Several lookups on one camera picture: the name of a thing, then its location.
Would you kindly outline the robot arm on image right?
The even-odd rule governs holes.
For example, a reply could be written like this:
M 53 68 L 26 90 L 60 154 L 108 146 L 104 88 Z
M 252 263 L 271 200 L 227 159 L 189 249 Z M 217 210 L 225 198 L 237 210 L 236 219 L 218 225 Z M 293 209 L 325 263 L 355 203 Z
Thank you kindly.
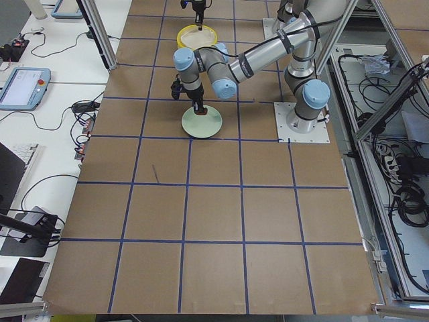
M 342 19 L 346 8 L 346 1 L 293 1 L 291 22 L 272 37 L 236 55 L 232 62 L 222 43 L 195 50 L 177 49 L 173 59 L 178 73 L 171 86 L 172 96 L 178 99 L 180 93 L 186 93 L 192 101 L 191 108 L 182 116 L 183 130 L 194 138 L 209 138 L 222 127 L 221 114 L 204 104 L 202 73 L 207 73 L 215 95 L 226 100 L 236 95 L 240 83 L 290 54 L 292 59 L 284 78 L 296 104 L 287 114 L 286 123 L 296 133 L 313 131 L 321 109 L 330 99 L 328 85 L 316 78 L 316 45 Z

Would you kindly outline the metal base plate arm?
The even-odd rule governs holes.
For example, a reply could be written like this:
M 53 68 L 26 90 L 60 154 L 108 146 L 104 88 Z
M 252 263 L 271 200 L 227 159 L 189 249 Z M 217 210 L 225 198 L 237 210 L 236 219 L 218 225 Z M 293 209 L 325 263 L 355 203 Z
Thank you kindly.
M 265 40 L 278 40 L 278 30 L 281 30 L 286 26 L 285 22 L 276 18 L 263 18 L 262 24 Z
M 278 142 L 301 144 L 329 144 L 330 139 L 323 110 L 316 119 L 300 119 L 295 113 L 295 103 L 274 102 Z

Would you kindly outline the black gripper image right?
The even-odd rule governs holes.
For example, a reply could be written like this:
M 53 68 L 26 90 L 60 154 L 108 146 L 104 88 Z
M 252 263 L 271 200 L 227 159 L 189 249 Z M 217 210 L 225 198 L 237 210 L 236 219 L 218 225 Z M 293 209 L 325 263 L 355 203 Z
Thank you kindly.
M 198 27 L 198 30 L 201 31 L 204 22 L 205 6 L 195 7 L 194 11 L 196 14 L 195 24 Z M 170 88 L 171 96 L 174 100 L 178 100 L 181 93 L 187 94 L 188 98 L 192 100 L 193 112 L 195 114 L 199 109 L 205 107 L 203 103 L 204 89 L 199 77 L 196 80 L 187 83 L 182 81 L 180 75 L 177 74 Z

